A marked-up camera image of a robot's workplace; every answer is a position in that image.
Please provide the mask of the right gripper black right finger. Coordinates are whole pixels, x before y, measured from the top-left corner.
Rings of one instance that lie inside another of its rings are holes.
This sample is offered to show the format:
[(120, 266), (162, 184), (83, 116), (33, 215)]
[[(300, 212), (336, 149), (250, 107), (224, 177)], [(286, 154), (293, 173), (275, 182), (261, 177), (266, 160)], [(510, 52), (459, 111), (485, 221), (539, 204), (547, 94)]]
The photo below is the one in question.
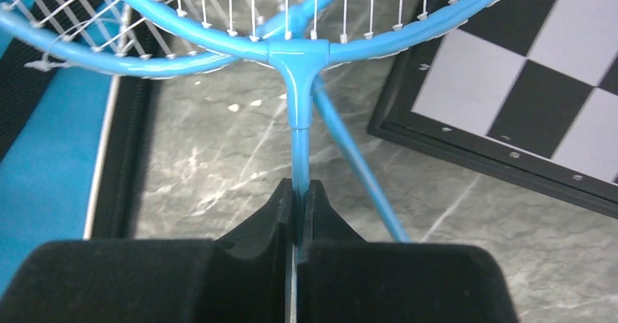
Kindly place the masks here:
[(310, 183), (297, 266), (299, 322), (517, 322), (506, 279), (485, 249), (369, 242)]

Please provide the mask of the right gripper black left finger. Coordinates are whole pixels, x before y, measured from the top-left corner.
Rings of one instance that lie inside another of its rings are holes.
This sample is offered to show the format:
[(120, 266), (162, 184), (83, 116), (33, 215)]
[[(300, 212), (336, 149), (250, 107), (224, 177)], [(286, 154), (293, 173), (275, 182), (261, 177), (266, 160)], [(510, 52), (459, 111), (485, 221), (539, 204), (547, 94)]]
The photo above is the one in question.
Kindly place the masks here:
[(3, 322), (287, 322), (292, 183), (213, 240), (53, 241), (1, 297)]

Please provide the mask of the blue racket bag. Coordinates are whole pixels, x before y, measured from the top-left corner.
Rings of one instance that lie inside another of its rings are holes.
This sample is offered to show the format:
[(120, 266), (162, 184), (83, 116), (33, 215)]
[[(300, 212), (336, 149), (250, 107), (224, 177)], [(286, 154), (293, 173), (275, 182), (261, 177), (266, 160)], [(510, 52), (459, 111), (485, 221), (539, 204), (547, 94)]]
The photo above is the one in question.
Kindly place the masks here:
[(150, 79), (26, 68), (1, 33), (1, 288), (50, 241), (128, 238), (157, 89)]

